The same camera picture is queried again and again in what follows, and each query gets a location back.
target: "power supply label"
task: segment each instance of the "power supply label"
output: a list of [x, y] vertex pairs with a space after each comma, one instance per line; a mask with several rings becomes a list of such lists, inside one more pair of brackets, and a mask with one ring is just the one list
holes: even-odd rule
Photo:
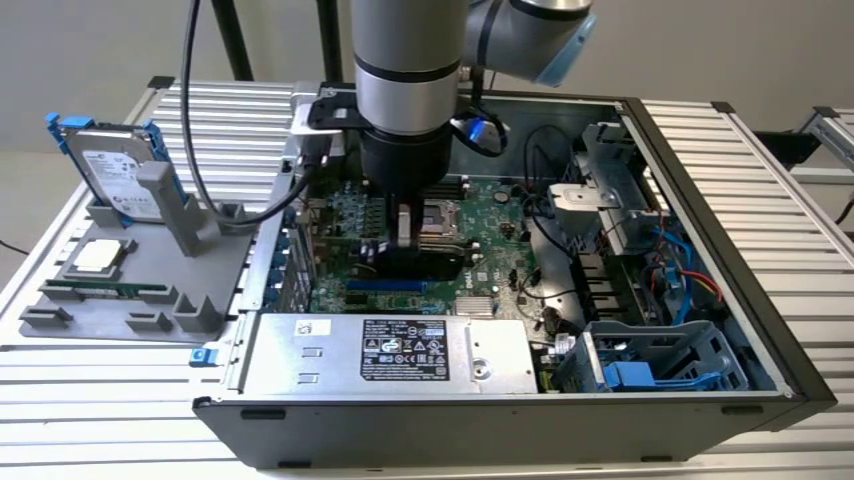
[[444, 320], [365, 320], [361, 378], [368, 381], [447, 381]]

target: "blue drive bracket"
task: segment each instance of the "blue drive bracket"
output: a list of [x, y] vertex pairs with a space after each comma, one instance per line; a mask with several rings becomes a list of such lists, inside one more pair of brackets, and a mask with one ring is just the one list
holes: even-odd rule
[[74, 158], [73, 153], [70, 153], [70, 148], [68, 148], [68, 143], [65, 142], [65, 138], [62, 137], [62, 132], [60, 131], [60, 127], [62, 128], [85, 128], [95, 123], [95, 120], [89, 117], [66, 117], [64, 120], [61, 119], [58, 113], [50, 112], [44, 116], [44, 121], [48, 124], [48, 133], [56, 140], [56, 145], [58, 146], [58, 151], [62, 155], [66, 155], [70, 158], [70, 163], [74, 164], [74, 168], [77, 169], [77, 173], [85, 182], [87, 187], [89, 187], [89, 192], [95, 196], [95, 205], [99, 207], [105, 206], [104, 200], [97, 195], [97, 191], [95, 190], [95, 186], [89, 181], [89, 178], [83, 173], [83, 169], [80, 168], [80, 163]]

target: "black wire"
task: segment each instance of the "black wire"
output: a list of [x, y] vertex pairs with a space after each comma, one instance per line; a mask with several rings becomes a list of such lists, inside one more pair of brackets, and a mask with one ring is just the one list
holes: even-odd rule
[[844, 219], [848, 217], [848, 214], [851, 213], [852, 208], [854, 208], [854, 200], [851, 200], [848, 204], [844, 206], [844, 209], [842, 210], [842, 214], [839, 215], [839, 218], [836, 218], [836, 225], [844, 222]]
[[29, 255], [29, 252], [26, 250], [24, 250], [22, 248], [17, 248], [14, 245], [9, 245], [2, 240], [0, 240], [0, 246], [8, 248], [13, 252], [20, 253], [21, 255]]
[[479, 118], [481, 121], [488, 120], [495, 126], [495, 131], [497, 132], [497, 151], [488, 150], [477, 145], [477, 143], [468, 138], [468, 135], [465, 135], [465, 133], [459, 128], [453, 128], [452, 131], [456, 140], [459, 140], [459, 142], [465, 145], [465, 148], [468, 148], [468, 150], [477, 153], [479, 155], [483, 155], [484, 157], [495, 158], [499, 157], [504, 153], [504, 151], [507, 151], [510, 140], [507, 139], [507, 129], [504, 128], [504, 123], [501, 122], [500, 118], [497, 118], [497, 115], [495, 115], [485, 109], [481, 99], [483, 68], [473, 67], [471, 69], [471, 105], [463, 113], [453, 116], [453, 119], [463, 123], [472, 118]]
[[566, 248], [563, 245], [560, 245], [560, 243], [558, 243], [558, 241], [552, 238], [551, 235], [548, 235], [548, 232], [546, 232], [543, 225], [539, 223], [539, 220], [536, 220], [536, 214], [534, 212], [531, 212], [531, 220], [534, 221], [534, 226], [536, 226], [539, 233], [542, 233], [543, 237], [546, 237], [546, 240], [548, 240], [548, 243], [551, 243], [555, 246], [555, 248], [566, 254], [567, 257], [572, 258], [575, 254], [570, 251], [568, 248]]
[[288, 194], [281, 197], [276, 202], [264, 210], [260, 214], [247, 216], [240, 219], [235, 219], [223, 215], [213, 204], [208, 189], [201, 179], [201, 173], [199, 171], [199, 163], [196, 162], [196, 149], [192, 143], [192, 131], [189, 129], [189, 71], [192, 66], [192, 46], [196, 38], [196, 24], [199, 21], [199, 7], [200, 0], [189, 1], [189, 14], [187, 19], [187, 33], [184, 36], [184, 56], [181, 59], [181, 91], [180, 91], [180, 115], [181, 115], [181, 130], [184, 136], [184, 150], [187, 151], [187, 165], [189, 166], [189, 173], [192, 174], [192, 181], [196, 184], [196, 190], [199, 191], [199, 197], [201, 203], [207, 207], [208, 211], [213, 215], [216, 221], [225, 225], [245, 226], [256, 225], [264, 220], [269, 219], [284, 210], [284, 208], [296, 200], [303, 193], [303, 190], [311, 182], [317, 168], [315, 165], [305, 165], [304, 175], [293, 185], [293, 188], [288, 191]]
[[552, 130], [554, 132], [556, 132], [563, 139], [566, 140], [567, 145], [570, 145], [570, 147], [572, 146], [572, 139], [570, 138], [570, 136], [567, 135], [567, 133], [560, 130], [560, 127], [558, 127], [556, 125], [551, 125], [551, 124], [546, 124], [546, 125], [540, 125], [539, 127], [536, 127], [534, 130], [531, 130], [531, 133], [528, 133], [527, 138], [524, 139], [524, 146], [522, 149], [522, 168], [523, 168], [523, 172], [524, 172], [524, 185], [528, 186], [530, 185], [530, 177], [528, 177], [528, 157], [530, 157], [530, 152], [531, 152], [531, 142], [534, 140], [534, 137], [536, 136], [538, 133], [544, 132], [546, 130]]
[[524, 279], [522, 280], [522, 284], [519, 285], [519, 289], [522, 290], [522, 293], [524, 293], [528, 297], [531, 297], [534, 300], [551, 300], [552, 298], [562, 297], [568, 293], [575, 293], [576, 290], [574, 288], [571, 290], [564, 290], [560, 293], [555, 293], [554, 295], [535, 295], [531, 292], [528, 292], [528, 289], [527, 289], [528, 280], [531, 279], [531, 275], [536, 270], [528, 272], [528, 274], [524, 276]]
[[[524, 209], [524, 204], [530, 200], [534, 200], [534, 204], [536, 206], [536, 209], [540, 211], [542, 214], [544, 214], [546, 212], [543, 212], [543, 209], [539, 207], [539, 205], [536, 205], [536, 200], [539, 200], [539, 199], [540, 199], [540, 197], [538, 197], [536, 195], [528, 195], [527, 198], [524, 199], [524, 201], [522, 202], [522, 208]], [[536, 213], [534, 211], [531, 211], [531, 221], [534, 221], [534, 226], [539, 230], [539, 233], [543, 234], [543, 237], [546, 237], [546, 240], [548, 240], [548, 243], [551, 243], [555, 246], [555, 248], [558, 250], [560, 250], [570, 259], [574, 258], [575, 254], [572, 253], [572, 251], [568, 248], [566, 248], [563, 246], [563, 244], [560, 242], [558, 242], [558, 240], [555, 240], [555, 238], [551, 235], [548, 235], [548, 232], [546, 231], [546, 228], [543, 227], [543, 224], [539, 223], [539, 220], [536, 219]]]

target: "sticker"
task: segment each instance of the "sticker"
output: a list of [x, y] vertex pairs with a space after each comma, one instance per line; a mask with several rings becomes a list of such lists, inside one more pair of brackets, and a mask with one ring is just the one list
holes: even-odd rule
[[113, 208], [133, 219], [160, 220], [151, 192], [136, 183], [136, 160], [124, 153], [95, 150], [84, 150], [83, 157]]
[[332, 333], [332, 320], [324, 319], [303, 319], [296, 321], [293, 327], [295, 337], [312, 337], [329, 335]]
[[444, 320], [365, 320], [361, 378], [368, 381], [447, 381]]

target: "blue cable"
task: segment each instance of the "blue cable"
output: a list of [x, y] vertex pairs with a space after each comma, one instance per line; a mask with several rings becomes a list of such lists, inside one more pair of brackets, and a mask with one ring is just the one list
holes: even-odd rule
[[[655, 235], [662, 236], [662, 238], [664, 240], [667, 240], [667, 242], [672, 243], [676, 247], [679, 247], [682, 249], [682, 251], [684, 252], [684, 257], [687, 260], [687, 265], [688, 265], [688, 270], [694, 270], [694, 248], [691, 247], [691, 245], [688, 245], [687, 243], [684, 243], [682, 240], [679, 240], [675, 235], [663, 232], [658, 229], [654, 228], [652, 229], [652, 233]], [[676, 317], [672, 319], [672, 325], [682, 325], [684, 323], [684, 317], [688, 314], [688, 310], [691, 309], [691, 282], [686, 281], [684, 282], [684, 295], [682, 296], [682, 305], [679, 307], [679, 311], [676, 312]]]

